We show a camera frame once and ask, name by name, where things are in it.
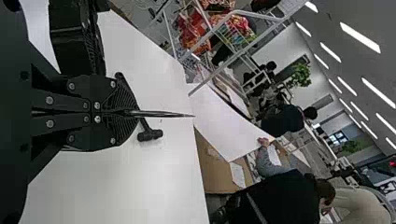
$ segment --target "person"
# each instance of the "person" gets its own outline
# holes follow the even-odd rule
[[[256,167],[264,180],[236,192],[215,214],[211,222],[268,224],[318,224],[320,208],[327,207],[335,197],[334,187],[324,179],[298,170],[273,165],[269,159],[268,139],[262,145]]]
[[[259,66],[260,71],[264,71],[267,76],[271,79],[274,79],[275,74],[274,70],[277,68],[277,65],[274,61],[271,61],[267,64],[262,64]],[[244,85],[246,85],[245,88],[252,88],[254,87],[255,84],[261,82],[264,79],[264,74],[261,73],[259,74],[254,80],[251,80],[256,74],[255,73],[245,73],[244,74]],[[253,92],[249,94],[250,97],[259,97],[262,95],[262,92],[269,87],[269,82],[266,81],[264,83],[261,83],[258,85],[256,88],[254,88]]]
[[[279,2],[280,0],[253,0],[250,7],[253,12],[265,11],[275,7]]]
[[[336,189],[331,207],[344,208],[349,214],[337,224],[390,224],[390,213],[367,189]]]
[[[286,132],[296,133],[304,128],[306,119],[316,119],[318,111],[309,106],[304,111],[296,105],[282,105],[277,114],[262,115],[261,128],[273,137],[280,137]]]

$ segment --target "gray sleeve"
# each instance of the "gray sleeve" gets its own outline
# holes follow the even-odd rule
[[[266,148],[260,148],[259,154],[256,158],[256,168],[262,177],[269,177],[272,175],[280,175],[290,171],[290,168],[273,165],[268,156]]]

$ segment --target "white ceiling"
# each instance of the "white ceiling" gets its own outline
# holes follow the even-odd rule
[[[396,75],[394,74],[396,71],[396,29],[395,16],[391,16],[394,14],[396,1],[313,0],[311,2],[317,6],[319,13],[303,7],[293,16],[312,35],[309,37],[302,33],[302,36],[309,48],[329,65],[329,70],[322,67],[322,71],[342,90],[342,94],[338,91],[334,92],[353,109],[353,117],[357,121],[364,120],[374,131],[378,136],[378,140],[374,139],[375,143],[385,154],[396,153],[396,150],[385,140],[388,137],[396,144],[396,135],[375,115],[375,113],[381,114],[396,128],[396,110],[370,91],[361,81],[361,77],[365,77],[388,98],[396,102]],[[344,33],[340,27],[340,21],[374,40],[380,46],[381,54]],[[336,53],[342,62],[337,62],[321,48],[320,42]],[[338,76],[349,84],[358,96],[348,91],[337,79]],[[350,105],[351,101],[368,116],[369,121]]]

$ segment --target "white table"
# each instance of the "white table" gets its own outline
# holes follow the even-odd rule
[[[51,59],[47,1],[41,1],[21,3],[29,30],[47,26],[29,37]],[[176,60],[114,12],[100,14],[98,23],[107,73],[126,76],[141,108],[191,113],[184,70]],[[47,44],[37,45],[42,41]],[[21,223],[208,223],[192,120],[148,123],[163,129],[161,140],[138,143],[138,126],[121,147],[58,154],[30,184]]]

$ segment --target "ceiling light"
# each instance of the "ceiling light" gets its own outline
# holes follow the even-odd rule
[[[315,6],[313,3],[306,2],[305,6],[311,8],[311,10],[313,10],[314,12],[319,13],[317,6]]]
[[[363,45],[369,47],[373,51],[377,53],[381,53],[381,48],[377,45],[373,40],[367,38],[366,36],[362,35],[361,33],[357,32],[356,30],[352,29],[350,26],[346,25],[343,22],[340,22],[341,29],[355,39],[359,40]]]
[[[338,92],[340,92],[341,94],[343,93],[343,92],[340,90],[340,88],[338,88],[337,85],[335,85],[335,83],[334,83],[331,79],[329,79],[329,82],[330,82],[330,84],[332,84],[332,86],[333,86]]]
[[[390,105],[393,109],[396,109],[396,104],[391,101],[388,96],[386,96],[384,93],[382,93],[379,89],[377,89],[373,84],[371,84],[369,81],[367,81],[366,78],[362,77],[361,80],[363,81],[364,85],[366,85],[370,90],[372,90],[375,94],[377,94],[381,99],[383,99],[385,102],[387,102],[388,105]]]
[[[382,116],[379,115],[378,113],[376,113],[376,116],[377,116],[385,125],[387,125],[387,127],[388,127],[394,134],[396,134],[396,129],[393,128],[393,126],[390,125],[389,122],[387,122],[384,118],[382,118]]]
[[[338,77],[338,80],[350,91],[352,94],[355,96],[358,96],[358,94],[340,77]]]
[[[330,55],[332,55],[332,57],[334,57],[335,60],[337,60],[337,62],[341,62],[340,57],[338,57],[338,55],[336,55],[334,52],[332,52],[332,50],[330,50],[329,48],[327,48],[326,45],[324,45],[322,42],[320,42],[320,46],[326,50]]]
[[[369,127],[367,127],[367,125],[362,121],[361,124],[364,126],[364,128],[367,129],[367,131],[369,131],[369,133],[373,136],[373,138],[378,139],[378,137],[376,136],[375,133],[373,133],[373,131],[371,131],[371,129]]]
[[[352,115],[349,115],[349,117],[355,122],[356,125],[361,129],[361,125],[352,117]]]
[[[396,145],[394,143],[392,143],[392,141],[390,141],[390,139],[386,138],[387,142],[390,144],[391,147],[393,147],[394,149],[396,149]]]
[[[309,31],[307,29],[305,29],[305,27],[303,27],[300,23],[296,22],[296,25],[298,28],[300,28],[300,30],[302,30],[306,35],[309,35],[309,37],[312,37],[311,33],[309,33]]]
[[[361,114],[362,117],[369,120],[369,118],[363,113],[363,111],[361,111],[360,108],[358,108],[355,104],[353,104],[353,102],[350,102],[350,103],[353,105],[353,107],[355,107],[355,109]]]
[[[321,60],[321,59],[319,58],[318,55],[314,54],[314,56],[315,56],[315,58],[317,58],[317,60],[318,60],[325,68],[329,69],[329,66],[328,66],[325,62],[323,62],[323,60]]]
[[[340,102],[341,104],[343,104],[344,107],[346,107],[347,110],[349,110],[349,112],[353,113],[353,110],[349,107],[349,105],[347,105],[343,99],[340,98]]]

